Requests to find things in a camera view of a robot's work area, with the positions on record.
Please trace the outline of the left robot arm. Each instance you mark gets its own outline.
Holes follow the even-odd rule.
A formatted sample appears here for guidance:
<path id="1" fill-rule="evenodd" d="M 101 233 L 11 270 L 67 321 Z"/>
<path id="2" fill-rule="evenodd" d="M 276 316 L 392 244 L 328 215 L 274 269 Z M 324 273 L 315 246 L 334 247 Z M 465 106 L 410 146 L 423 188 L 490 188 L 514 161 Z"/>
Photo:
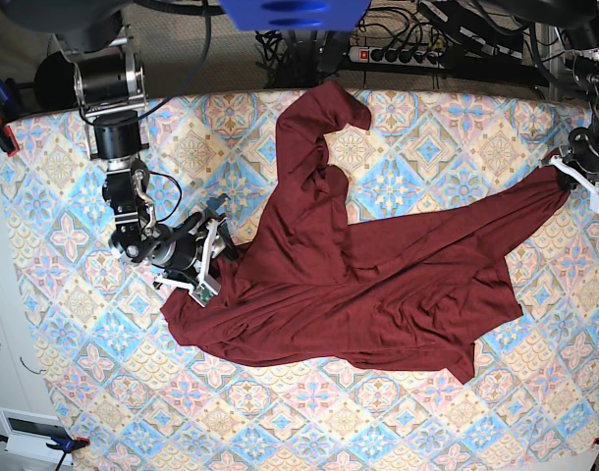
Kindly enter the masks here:
<path id="1" fill-rule="evenodd" d="M 561 188 L 578 186 L 589 194 L 590 210 L 599 214 L 599 7 L 595 1 L 492 1 L 490 4 L 521 23 L 509 29 L 496 24 L 485 10 L 485 2 L 474 1 L 472 6 L 480 16 L 503 35 L 529 31 L 531 58 L 539 73 L 558 90 L 572 98 L 588 103 L 591 122 L 569 134 L 568 143 L 552 151 L 544 159 L 560 175 Z M 570 87 L 554 76 L 541 58 L 536 26 L 556 29 L 566 54 L 573 54 Z"/>

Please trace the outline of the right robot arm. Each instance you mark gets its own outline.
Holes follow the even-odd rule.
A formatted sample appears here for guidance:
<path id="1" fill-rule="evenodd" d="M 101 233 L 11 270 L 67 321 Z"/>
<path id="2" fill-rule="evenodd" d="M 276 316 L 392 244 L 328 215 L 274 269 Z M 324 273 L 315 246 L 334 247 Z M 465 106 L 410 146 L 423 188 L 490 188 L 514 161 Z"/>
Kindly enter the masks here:
<path id="1" fill-rule="evenodd" d="M 200 306 L 220 291 L 210 271 L 221 254 L 236 249 L 216 213 L 223 196 L 176 228 L 164 224 L 147 187 L 152 171 L 139 157 L 148 145 L 141 123 L 152 113 L 141 59 L 123 20 L 123 1 L 0 1 L 11 22 L 55 37 L 66 64 L 84 123 L 90 158 L 106 164 L 102 189 L 114 213 L 109 239 L 116 257 L 161 269 L 154 284 L 184 290 Z"/>

